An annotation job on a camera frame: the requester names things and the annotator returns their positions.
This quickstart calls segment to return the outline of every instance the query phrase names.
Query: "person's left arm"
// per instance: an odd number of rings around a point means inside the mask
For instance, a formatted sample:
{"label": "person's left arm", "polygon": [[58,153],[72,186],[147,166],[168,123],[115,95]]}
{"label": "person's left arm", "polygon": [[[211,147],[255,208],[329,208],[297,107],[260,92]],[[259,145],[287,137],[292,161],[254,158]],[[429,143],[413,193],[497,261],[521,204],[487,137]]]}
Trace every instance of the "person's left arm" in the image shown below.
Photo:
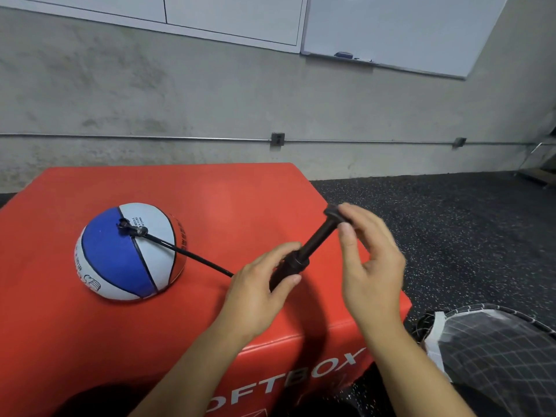
{"label": "person's left arm", "polygon": [[216,386],[238,353],[263,333],[282,309],[300,275],[284,279],[272,293],[273,269],[300,243],[286,243],[245,266],[232,278],[220,314],[129,417],[205,415]]}

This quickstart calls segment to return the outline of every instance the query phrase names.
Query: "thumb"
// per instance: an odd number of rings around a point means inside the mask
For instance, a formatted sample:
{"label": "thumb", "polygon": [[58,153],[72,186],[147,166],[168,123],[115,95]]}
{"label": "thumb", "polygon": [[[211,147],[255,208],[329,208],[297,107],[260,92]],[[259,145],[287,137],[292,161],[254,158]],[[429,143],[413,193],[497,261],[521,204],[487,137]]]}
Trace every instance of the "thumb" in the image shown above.
{"label": "thumb", "polygon": [[297,284],[299,284],[299,281],[301,281],[301,275],[289,275],[287,278],[280,281],[280,283],[276,286],[270,295],[272,306],[274,307],[276,313],[282,309],[286,299],[288,298],[288,294]]}
{"label": "thumb", "polygon": [[340,238],[342,257],[344,258],[344,269],[350,271],[361,268],[357,235],[353,227],[347,222],[342,222],[338,225],[338,237]]}

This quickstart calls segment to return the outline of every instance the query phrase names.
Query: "person's right arm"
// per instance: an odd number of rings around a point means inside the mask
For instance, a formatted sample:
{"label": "person's right arm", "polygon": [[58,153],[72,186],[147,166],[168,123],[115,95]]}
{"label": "person's right arm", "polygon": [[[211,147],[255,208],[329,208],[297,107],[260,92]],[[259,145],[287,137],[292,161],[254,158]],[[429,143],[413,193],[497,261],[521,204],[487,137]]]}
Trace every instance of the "person's right arm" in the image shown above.
{"label": "person's right arm", "polygon": [[[344,257],[344,302],[365,337],[396,415],[474,417],[401,322],[399,298],[405,258],[386,224],[348,203],[340,205],[340,212],[353,222],[353,226],[338,226]],[[370,253],[363,264],[358,238]]]}

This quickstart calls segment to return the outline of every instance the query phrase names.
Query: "metal conduit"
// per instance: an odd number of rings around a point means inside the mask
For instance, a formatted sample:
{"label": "metal conduit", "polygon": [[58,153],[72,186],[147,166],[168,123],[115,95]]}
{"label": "metal conduit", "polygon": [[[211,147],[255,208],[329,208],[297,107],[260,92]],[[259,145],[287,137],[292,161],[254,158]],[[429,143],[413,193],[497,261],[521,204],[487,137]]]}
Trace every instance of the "metal conduit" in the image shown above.
{"label": "metal conduit", "polygon": [[[270,139],[232,138],[232,137],[190,137],[190,136],[141,136],[130,135],[103,135],[103,134],[47,134],[47,133],[0,133],[0,137],[41,137],[41,138],[89,138],[89,139],[123,139],[123,140],[184,140],[191,142],[265,142]],[[454,142],[427,141],[427,140],[339,140],[339,139],[286,139],[286,143],[374,143],[376,145],[449,145]],[[490,145],[490,146],[533,146],[539,142],[474,142],[466,141],[465,145]],[[543,146],[556,146],[552,142],[540,142]]]}

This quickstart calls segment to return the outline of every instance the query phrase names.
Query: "blue ball panel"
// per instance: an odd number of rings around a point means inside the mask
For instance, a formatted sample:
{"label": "blue ball panel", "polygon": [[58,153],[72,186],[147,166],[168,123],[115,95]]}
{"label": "blue ball panel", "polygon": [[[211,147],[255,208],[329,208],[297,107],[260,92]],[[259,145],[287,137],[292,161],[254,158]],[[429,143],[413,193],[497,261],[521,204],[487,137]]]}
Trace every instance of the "blue ball panel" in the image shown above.
{"label": "blue ball panel", "polygon": [[156,293],[156,287],[133,239],[119,233],[116,224],[121,217],[118,208],[94,217],[83,233],[83,253],[89,264],[109,283],[139,297],[149,297]]}

